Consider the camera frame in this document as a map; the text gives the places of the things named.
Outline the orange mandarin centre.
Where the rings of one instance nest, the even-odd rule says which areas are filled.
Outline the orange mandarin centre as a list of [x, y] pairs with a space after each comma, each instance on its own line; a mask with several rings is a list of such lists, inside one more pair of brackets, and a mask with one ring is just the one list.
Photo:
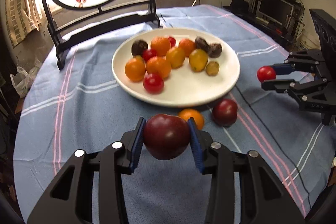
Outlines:
[[163, 79], [166, 79], [170, 75], [171, 64], [163, 57], [152, 57], [146, 63], [146, 71], [148, 74], [157, 73]]

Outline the white plastic bag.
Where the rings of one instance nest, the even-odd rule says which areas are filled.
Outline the white plastic bag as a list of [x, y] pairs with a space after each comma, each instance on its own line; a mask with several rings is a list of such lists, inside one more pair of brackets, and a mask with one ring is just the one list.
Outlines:
[[23, 67], [17, 67], [17, 74], [10, 75], [11, 83], [20, 98], [25, 98], [41, 68], [42, 63], [35, 57], [34, 66], [27, 72]]

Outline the red cherry tomato back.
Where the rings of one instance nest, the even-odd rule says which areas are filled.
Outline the red cherry tomato back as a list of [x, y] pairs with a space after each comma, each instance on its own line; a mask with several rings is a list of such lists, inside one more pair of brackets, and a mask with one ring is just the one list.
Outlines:
[[168, 40], [170, 42], [171, 47], [175, 47], [175, 45], [176, 45], [176, 39], [173, 38], [172, 36], [169, 36]]

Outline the small yellow-green fruit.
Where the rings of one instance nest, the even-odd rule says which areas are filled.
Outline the small yellow-green fruit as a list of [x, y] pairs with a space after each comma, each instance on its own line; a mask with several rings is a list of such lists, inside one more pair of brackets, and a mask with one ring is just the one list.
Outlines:
[[216, 76], [219, 73], [220, 65], [216, 61], [210, 61], [206, 66], [208, 76]]

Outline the orange mandarin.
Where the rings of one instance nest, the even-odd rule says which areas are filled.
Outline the orange mandarin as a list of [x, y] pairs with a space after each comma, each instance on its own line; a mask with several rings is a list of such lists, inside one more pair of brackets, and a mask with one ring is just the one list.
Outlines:
[[146, 63], [146, 71], [148, 74], [157, 73], [163, 79], [166, 79], [170, 75], [171, 64], [163, 57], [152, 57]]
[[142, 60], [132, 58], [126, 63], [124, 71], [128, 79], [133, 82], [140, 82], [146, 73], [146, 66]]
[[196, 49], [195, 42], [188, 38], [181, 39], [178, 47], [184, 51], [186, 57], [189, 57], [189, 55]]
[[171, 48], [168, 37], [156, 36], [151, 40], [150, 49], [156, 50], [158, 56], [165, 56]]

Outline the dark water chestnut right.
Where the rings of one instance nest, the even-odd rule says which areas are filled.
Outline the dark water chestnut right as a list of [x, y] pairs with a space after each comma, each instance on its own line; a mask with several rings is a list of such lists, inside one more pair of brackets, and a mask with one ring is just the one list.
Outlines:
[[209, 47], [208, 55], [210, 58], [217, 58], [222, 54], [222, 45], [220, 43], [212, 43]]

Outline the black monitor on shelf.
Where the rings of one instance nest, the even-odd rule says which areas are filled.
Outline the black monitor on shelf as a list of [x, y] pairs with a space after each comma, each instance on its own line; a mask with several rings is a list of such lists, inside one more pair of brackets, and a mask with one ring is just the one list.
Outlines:
[[275, 22], [287, 27], [290, 17], [293, 15], [295, 1], [290, 0], [259, 0], [256, 8], [256, 16], [267, 22]]

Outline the red cherry tomato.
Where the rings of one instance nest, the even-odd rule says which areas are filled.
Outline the red cherry tomato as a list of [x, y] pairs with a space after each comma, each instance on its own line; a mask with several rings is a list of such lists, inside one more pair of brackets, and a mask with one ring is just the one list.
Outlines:
[[176, 45], [176, 39], [173, 38], [172, 36], [169, 36], [168, 40], [170, 42], [171, 47], [175, 47], [175, 45]]
[[274, 80], [276, 78], [275, 70], [270, 66], [260, 67], [257, 71], [257, 79], [263, 83], [264, 81]]
[[163, 91], [165, 82], [162, 77], [156, 73], [146, 75], [143, 81], [144, 89], [150, 94], [158, 94]]
[[155, 49], [147, 49], [142, 53], [143, 60], [147, 63], [152, 57], [156, 57], [158, 55]]

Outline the small orange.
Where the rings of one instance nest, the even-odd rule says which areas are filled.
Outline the small orange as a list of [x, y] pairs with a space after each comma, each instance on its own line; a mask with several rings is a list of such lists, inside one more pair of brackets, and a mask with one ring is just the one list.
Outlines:
[[198, 130], [202, 130], [204, 128], [205, 119], [203, 115], [195, 109], [184, 109], [178, 113], [178, 116], [185, 121], [193, 118]]

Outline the blue striped tablecloth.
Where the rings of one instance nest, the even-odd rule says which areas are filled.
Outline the blue striped tablecloth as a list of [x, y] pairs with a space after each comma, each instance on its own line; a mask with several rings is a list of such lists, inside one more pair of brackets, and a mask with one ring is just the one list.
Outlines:
[[[281, 63], [287, 52], [271, 38], [226, 10], [200, 5], [159, 10], [165, 27], [187, 27], [221, 38], [240, 60], [240, 77], [229, 97], [239, 107], [229, 128], [217, 126], [210, 110], [199, 108], [205, 131], [232, 151], [258, 151], [290, 186], [303, 214], [309, 212], [327, 180], [335, 155], [335, 127], [324, 126], [318, 113], [301, 111], [286, 94], [261, 89], [256, 72]], [[27, 219], [60, 167], [77, 150], [104, 149], [135, 128], [140, 117], [177, 114], [133, 98], [118, 86], [111, 63], [118, 46], [151, 30], [143, 23], [88, 40], [68, 53], [59, 70], [51, 52], [27, 94], [14, 150], [14, 180], [21, 213]], [[199, 173], [187, 149], [159, 161], [146, 149], [138, 168], [123, 176], [130, 223], [203, 223], [211, 185]]]

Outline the large dark red plum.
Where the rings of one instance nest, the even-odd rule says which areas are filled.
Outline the large dark red plum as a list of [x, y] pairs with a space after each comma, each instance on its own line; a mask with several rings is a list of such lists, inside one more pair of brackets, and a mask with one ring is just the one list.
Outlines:
[[143, 143], [158, 160], [171, 160], [182, 154], [190, 142], [187, 122], [174, 115], [152, 116], [143, 130]]

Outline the dark water chestnut left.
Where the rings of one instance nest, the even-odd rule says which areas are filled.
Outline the dark water chestnut left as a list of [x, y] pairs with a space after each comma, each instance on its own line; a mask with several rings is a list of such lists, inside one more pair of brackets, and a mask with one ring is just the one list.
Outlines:
[[131, 54], [133, 57], [142, 56], [143, 52], [147, 49], [148, 43], [142, 39], [138, 39], [131, 46]]

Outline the yellow kumquat centre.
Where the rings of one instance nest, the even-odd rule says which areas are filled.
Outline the yellow kumquat centre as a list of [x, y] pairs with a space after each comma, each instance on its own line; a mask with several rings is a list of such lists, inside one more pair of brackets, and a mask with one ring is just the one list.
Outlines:
[[185, 58], [184, 51], [179, 47], [172, 47], [166, 54], [166, 60], [170, 63], [172, 69], [181, 67]]

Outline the yellow lemon fruit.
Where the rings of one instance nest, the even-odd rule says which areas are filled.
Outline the yellow lemon fruit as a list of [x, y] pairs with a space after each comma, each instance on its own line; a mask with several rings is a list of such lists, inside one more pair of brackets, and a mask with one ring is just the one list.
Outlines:
[[189, 65], [194, 72], [203, 71], [208, 63], [208, 60], [208, 54], [201, 49], [196, 49], [189, 55]]

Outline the orange mandarin back right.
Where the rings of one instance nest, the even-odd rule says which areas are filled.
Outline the orange mandarin back right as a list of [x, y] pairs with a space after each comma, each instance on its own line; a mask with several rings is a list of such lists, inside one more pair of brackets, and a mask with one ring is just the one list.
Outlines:
[[181, 39], [178, 47], [184, 51], [186, 57], [189, 57], [189, 55], [196, 49], [195, 42], [188, 38]]

